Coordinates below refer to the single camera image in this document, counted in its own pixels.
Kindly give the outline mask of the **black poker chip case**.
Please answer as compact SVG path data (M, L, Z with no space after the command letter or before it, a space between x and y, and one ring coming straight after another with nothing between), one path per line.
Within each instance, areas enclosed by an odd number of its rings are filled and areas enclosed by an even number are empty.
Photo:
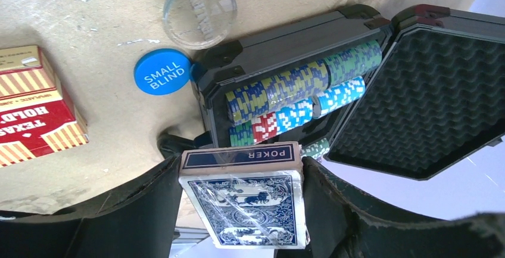
M504 18L355 4L200 52L204 133L165 157L296 141L309 156L427 180L504 136Z

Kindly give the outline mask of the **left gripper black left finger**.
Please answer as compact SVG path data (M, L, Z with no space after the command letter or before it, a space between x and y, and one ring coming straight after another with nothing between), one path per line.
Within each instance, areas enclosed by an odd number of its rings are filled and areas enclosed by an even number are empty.
M168 257L180 158L51 215L1 212L2 257Z

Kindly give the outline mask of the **clear round disc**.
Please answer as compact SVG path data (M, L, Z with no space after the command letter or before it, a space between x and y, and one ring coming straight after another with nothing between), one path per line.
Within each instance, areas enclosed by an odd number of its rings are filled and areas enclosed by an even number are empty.
M202 50L223 41L237 15L236 0L165 0L161 19L174 43Z

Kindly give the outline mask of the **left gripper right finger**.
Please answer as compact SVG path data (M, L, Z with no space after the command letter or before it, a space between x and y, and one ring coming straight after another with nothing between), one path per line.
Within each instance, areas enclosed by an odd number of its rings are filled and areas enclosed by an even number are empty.
M386 203L303 159L309 245L275 257L503 257L504 214L457 220L420 215Z

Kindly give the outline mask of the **green poker chip row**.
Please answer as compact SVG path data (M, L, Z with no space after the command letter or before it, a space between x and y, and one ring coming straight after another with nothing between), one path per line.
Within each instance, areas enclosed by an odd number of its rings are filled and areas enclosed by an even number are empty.
M236 88L225 94L230 121L235 125L306 99L376 69L382 61L377 41L312 61Z

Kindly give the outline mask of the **blue round button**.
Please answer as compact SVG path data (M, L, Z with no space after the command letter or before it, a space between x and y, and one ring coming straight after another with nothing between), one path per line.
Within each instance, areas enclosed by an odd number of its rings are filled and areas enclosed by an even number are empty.
M190 80L190 59L176 49L161 48L143 55L135 64L136 86L150 95L168 95Z

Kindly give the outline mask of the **blue playing card deck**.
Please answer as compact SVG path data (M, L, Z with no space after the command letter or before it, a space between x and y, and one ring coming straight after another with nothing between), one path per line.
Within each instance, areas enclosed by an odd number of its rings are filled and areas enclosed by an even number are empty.
M179 183L224 249L304 249L310 241L296 142L188 150Z

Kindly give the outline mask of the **red playing card deck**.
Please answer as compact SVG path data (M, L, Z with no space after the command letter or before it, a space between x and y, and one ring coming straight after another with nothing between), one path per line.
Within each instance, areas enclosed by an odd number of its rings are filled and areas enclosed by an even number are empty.
M42 49L2 49L1 167L88 142L87 124Z

